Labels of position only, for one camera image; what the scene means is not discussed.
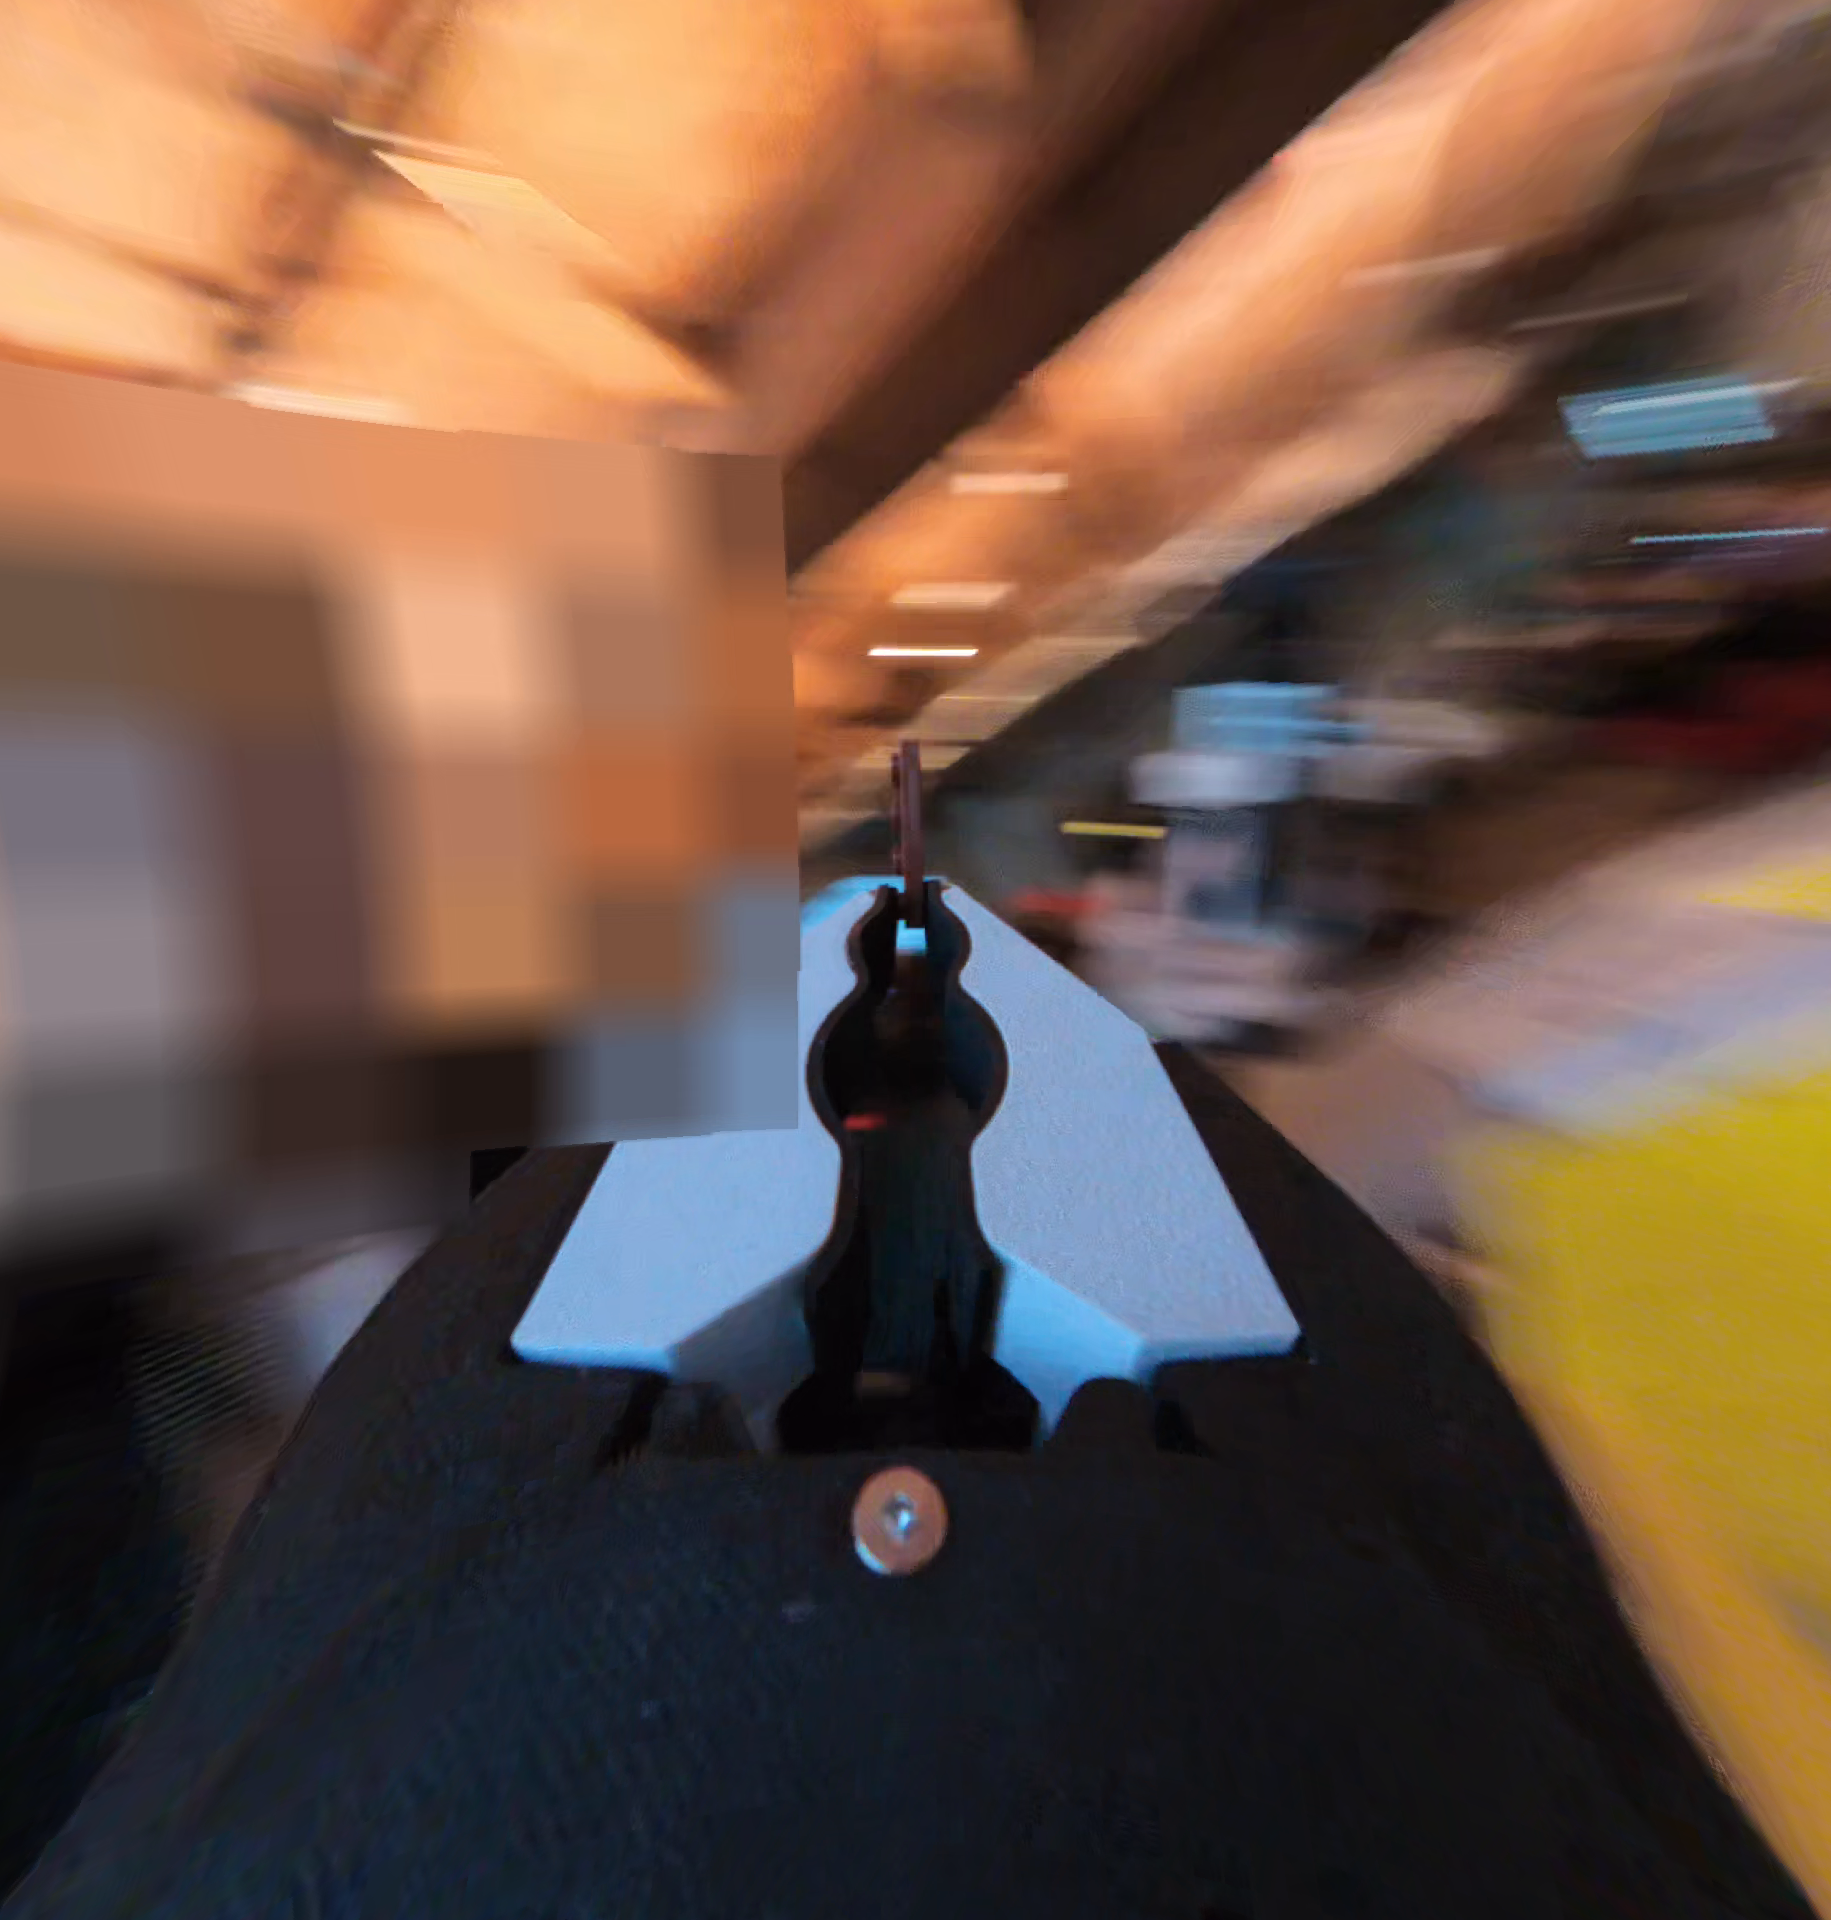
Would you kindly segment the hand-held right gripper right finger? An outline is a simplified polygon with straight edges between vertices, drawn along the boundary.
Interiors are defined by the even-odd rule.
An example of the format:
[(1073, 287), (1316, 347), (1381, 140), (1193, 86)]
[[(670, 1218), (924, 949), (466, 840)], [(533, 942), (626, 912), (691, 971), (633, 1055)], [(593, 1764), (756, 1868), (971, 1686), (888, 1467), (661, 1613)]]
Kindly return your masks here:
[(1159, 1045), (953, 884), (924, 884), (937, 1076), (962, 1110), (995, 1448), (1044, 1448), (1091, 1380), (1281, 1363), (1304, 1326)]

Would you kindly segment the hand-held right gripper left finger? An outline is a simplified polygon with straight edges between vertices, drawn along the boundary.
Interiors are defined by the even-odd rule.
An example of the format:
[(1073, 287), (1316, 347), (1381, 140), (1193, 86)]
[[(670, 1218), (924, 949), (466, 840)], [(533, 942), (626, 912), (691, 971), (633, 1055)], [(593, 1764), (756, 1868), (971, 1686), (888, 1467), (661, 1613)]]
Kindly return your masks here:
[(807, 1268), (848, 1183), (820, 1049), (866, 983), (849, 949), (883, 895), (888, 878), (856, 878), (801, 911), (793, 1123), (617, 1139), (514, 1326), (517, 1363), (722, 1389), (748, 1435), (778, 1442), (813, 1369)]

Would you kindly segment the brown rectangular brick plate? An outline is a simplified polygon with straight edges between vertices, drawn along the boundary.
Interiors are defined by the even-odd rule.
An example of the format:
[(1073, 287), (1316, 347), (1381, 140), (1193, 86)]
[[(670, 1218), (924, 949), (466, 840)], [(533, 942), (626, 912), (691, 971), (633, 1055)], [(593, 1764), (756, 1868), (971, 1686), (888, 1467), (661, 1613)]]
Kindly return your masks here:
[(902, 735), (888, 759), (888, 840), (893, 840), (893, 887), (897, 926), (924, 930), (924, 815), (920, 815), (920, 744)]

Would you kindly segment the yellow plastic bin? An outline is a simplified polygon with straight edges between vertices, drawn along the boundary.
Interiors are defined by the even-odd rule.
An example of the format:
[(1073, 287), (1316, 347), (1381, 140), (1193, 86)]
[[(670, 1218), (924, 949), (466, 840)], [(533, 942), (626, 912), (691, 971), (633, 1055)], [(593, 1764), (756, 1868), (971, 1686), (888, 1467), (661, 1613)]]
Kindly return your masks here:
[(1831, 1915), (1831, 1064), (1460, 1153), (1485, 1347), (1671, 1699)]

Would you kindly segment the yellow sticky note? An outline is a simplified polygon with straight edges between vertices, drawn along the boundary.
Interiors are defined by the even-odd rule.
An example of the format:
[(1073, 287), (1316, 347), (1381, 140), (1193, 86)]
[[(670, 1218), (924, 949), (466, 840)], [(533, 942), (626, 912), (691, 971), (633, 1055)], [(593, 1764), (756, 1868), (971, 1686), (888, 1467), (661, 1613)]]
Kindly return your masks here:
[(1762, 868), (1751, 878), (1712, 887), (1701, 902), (1727, 912), (1831, 926), (1831, 857)]

